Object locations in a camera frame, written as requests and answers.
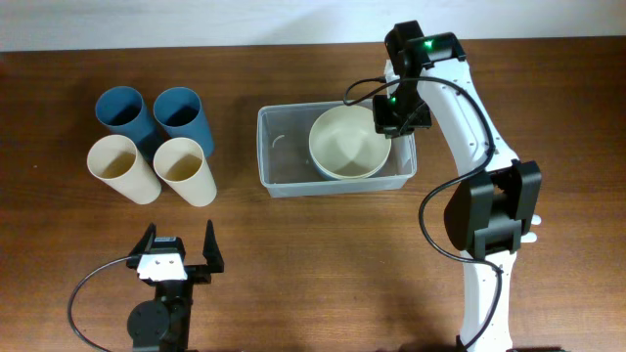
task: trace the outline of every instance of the bowl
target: bowl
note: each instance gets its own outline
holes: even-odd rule
[[[376,133],[372,111],[341,106],[324,112],[309,133],[309,152],[326,179],[362,179],[379,171],[391,140]]]

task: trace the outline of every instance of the white cup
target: white cup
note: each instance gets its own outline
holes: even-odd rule
[[[138,204],[160,194],[160,182],[128,137],[110,135],[91,147],[87,167],[92,175]]]
[[[217,187],[201,146],[189,138],[173,138],[163,143],[153,161],[156,175],[193,206],[209,205]]]

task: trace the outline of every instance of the table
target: table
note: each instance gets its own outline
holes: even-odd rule
[[[515,346],[616,351],[626,345],[626,38],[467,40],[494,123],[543,173],[534,228],[511,292]],[[395,351],[453,344],[463,317],[462,266],[432,250],[417,208],[456,169],[435,125],[416,133],[418,174],[399,191],[270,198],[258,178],[263,106],[340,100],[380,75],[380,43],[3,54],[0,65],[0,349],[87,351],[67,298],[92,269],[130,251],[151,222],[202,263],[207,219],[226,273],[195,289],[190,347],[200,351]],[[149,107],[166,88],[201,96],[219,188],[194,208],[163,186],[136,205],[93,178],[85,160],[108,134],[94,105],[116,85]],[[371,87],[359,87],[354,94]],[[448,192],[426,213],[440,243]],[[77,298],[94,341],[129,350],[126,319],[153,290],[122,266]]]

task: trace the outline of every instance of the storage box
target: storage box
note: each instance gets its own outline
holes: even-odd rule
[[[327,181],[309,153],[309,132],[326,110],[343,102],[264,107],[258,112],[256,152],[261,183],[274,198],[397,190],[418,170],[413,135],[395,138],[387,162],[376,175]],[[372,101],[359,104],[372,109]]]

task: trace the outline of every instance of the wall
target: wall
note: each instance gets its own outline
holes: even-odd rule
[[[380,42],[397,22],[461,38],[626,34],[624,0],[0,0],[0,50]]]

